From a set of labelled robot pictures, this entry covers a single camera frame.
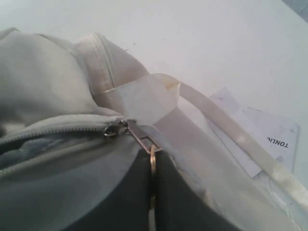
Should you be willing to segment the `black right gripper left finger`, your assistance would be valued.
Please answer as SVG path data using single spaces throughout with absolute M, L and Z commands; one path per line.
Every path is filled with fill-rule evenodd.
M 149 230 L 151 186 L 150 156 L 139 150 L 124 178 L 90 212 L 66 231 Z

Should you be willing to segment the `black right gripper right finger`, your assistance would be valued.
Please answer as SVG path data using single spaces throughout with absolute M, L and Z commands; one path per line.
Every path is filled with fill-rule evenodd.
M 158 231 L 229 231 L 230 223 L 193 192 L 166 152 L 156 155 L 155 223 Z

